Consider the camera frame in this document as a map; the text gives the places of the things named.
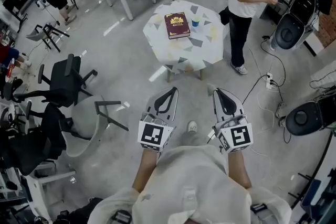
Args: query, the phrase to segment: gray concrete floor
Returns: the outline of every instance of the gray concrete floor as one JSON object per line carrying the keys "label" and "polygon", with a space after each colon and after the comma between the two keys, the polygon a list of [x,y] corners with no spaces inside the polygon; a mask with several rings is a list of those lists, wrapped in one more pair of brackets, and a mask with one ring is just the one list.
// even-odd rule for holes
{"label": "gray concrete floor", "polygon": [[[131,185],[140,162],[142,147],[136,142],[138,122],[145,108],[147,99],[162,89],[176,86],[180,92],[175,122],[177,129],[171,139],[170,146],[177,146],[179,135],[190,120],[198,123],[199,132],[207,136],[216,121],[213,113],[213,103],[207,96],[206,84],[212,83],[235,93],[241,100],[245,98],[254,83],[260,77],[252,53],[262,74],[271,69],[274,79],[279,81],[284,77],[281,63],[260,49],[263,35],[270,35],[274,25],[267,20],[253,19],[250,32],[244,48],[247,76],[238,75],[230,67],[230,41],[224,40],[225,57],[204,72],[204,80],[200,81],[196,74],[173,76],[167,83],[166,74],[150,82],[161,64],[156,59],[142,29],[160,4],[171,0],[157,0],[153,5],[151,0],[127,0],[134,20],[129,21],[119,0],[112,0],[109,7],[104,0],[77,0],[79,10],[73,14],[78,18],[68,27],[70,38],[62,38],[58,43],[61,53],[55,49],[47,51],[44,44],[35,43],[25,38],[36,24],[44,24],[52,20],[45,11],[32,4],[28,9],[28,21],[23,25],[16,42],[16,48],[30,54],[33,63],[31,71],[38,74],[41,64],[45,65],[45,75],[50,76],[53,64],[64,60],[68,54],[82,57],[81,74],[86,74],[92,68],[98,71],[98,76],[88,82],[87,90],[93,94],[101,94],[105,100],[120,100],[129,102],[130,107],[116,116],[122,123],[129,126],[125,132],[116,126],[110,126],[96,150],[87,156],[69,158],[64,152],[59,158],[59,165],[70,164],[77,171],[75,184],[64,179],[47,187],[50,202],[63,198],[64,204],[57,204],[53,212],[74,210],[83,206],[89,197],[106,198],[121,187]],[[187,0],[220,12],[227,6],[227,0]],[[57,10],[48,10],[61,22]],[[281,88],[285,101],[293,100],[310,92],[310,80],[313,56],[300,47],[295,51],[277,51],[286,67],[286,83]],[[25,77],[28,83],[27,91],[47,89],[47,85],[37,84],[36,77]],[[290,204],[293,202],[287,192],[297,193],[306,183],[297,176],[298,172],[310,174],[317,165],[327,141],[328,132],[319,132],[304,137],[292,137],[289,144],[283,142],[283,128],[274,121],[275,112],[280,102],[279,93],[267,91],[264,81],[259,82],[245,104],[245,112],[253,125],[253,149],[244,151],[246,167],[255,186],[264,186]],[[41,99],[33,99],[33,110],[43,111],[45,104]],[[70,115],[71,108],[61,109]]]}

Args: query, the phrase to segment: round table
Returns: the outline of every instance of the round table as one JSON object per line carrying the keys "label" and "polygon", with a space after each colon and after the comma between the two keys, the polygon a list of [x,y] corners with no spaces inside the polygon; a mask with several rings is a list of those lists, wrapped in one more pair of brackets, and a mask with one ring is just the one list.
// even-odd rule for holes
{"label": "round table", "polygon": [[[164,16],[184,12],[191,31],[189,37],[168,39]],[[193,27],[191,18],[200,18],[199,26]],[[223,59],[224,25],[219,15],[208,8],[176,0],[160,5],[145,25],[143,32],[157,59],[171,73],[200,71]]]}

